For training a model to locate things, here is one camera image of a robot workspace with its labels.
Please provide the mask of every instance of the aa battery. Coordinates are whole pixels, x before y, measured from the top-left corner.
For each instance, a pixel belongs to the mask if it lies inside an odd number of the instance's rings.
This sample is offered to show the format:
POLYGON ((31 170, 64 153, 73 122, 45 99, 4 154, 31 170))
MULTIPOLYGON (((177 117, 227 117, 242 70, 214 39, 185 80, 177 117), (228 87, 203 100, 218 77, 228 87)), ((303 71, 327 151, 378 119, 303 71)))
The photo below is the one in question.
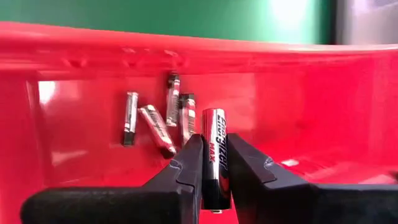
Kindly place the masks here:
POLYGON ((138 93, 127 92, 126 114, 124 117, 123 145, 132 146, 136 134, 138 93))
POLYGON ((202 208, 220 213, 221 210, 231 208, 224 110, 203 111, 202 125, 202 208))
POLYGON ((168 81, 166 125, 177 127, 178 96, 180 95, 180 78, 177 73, 171 73, 168 81))
POLYGON ((195 134, 195 98, 193 94, 180 95, 180 129, 182 146, 195 134))
POLYGON ((147 122, 156 145, 169 154, 175 155, 176 148, 157 109, 152 105, 147 105, 139 108, 139 112, 147 122))

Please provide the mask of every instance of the green background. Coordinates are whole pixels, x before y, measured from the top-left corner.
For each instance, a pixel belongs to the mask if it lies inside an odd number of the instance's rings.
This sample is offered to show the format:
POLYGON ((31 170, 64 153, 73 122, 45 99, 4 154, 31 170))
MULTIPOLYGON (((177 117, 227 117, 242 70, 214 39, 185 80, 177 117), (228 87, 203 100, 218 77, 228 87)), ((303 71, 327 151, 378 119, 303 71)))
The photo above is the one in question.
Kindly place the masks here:
POLYGON ((327 43, 322 0, 0 0, 0 20, 151 34, 327 43))

